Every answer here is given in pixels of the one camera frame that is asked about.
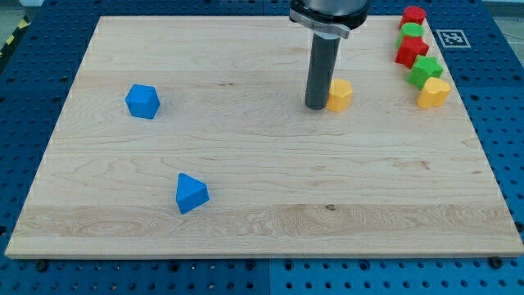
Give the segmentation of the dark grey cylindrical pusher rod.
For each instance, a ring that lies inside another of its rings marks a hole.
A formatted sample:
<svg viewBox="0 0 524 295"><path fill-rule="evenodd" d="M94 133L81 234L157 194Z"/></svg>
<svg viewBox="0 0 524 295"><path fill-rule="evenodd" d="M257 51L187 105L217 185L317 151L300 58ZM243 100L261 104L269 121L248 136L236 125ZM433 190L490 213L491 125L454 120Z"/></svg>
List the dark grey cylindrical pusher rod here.
<svg viewBox="0 0 524 295"><path fill-rule="evenodd" d="M327 105L339 43L339 38L313 36L305 90L305 105L309 109L322 110Z"/></svg>

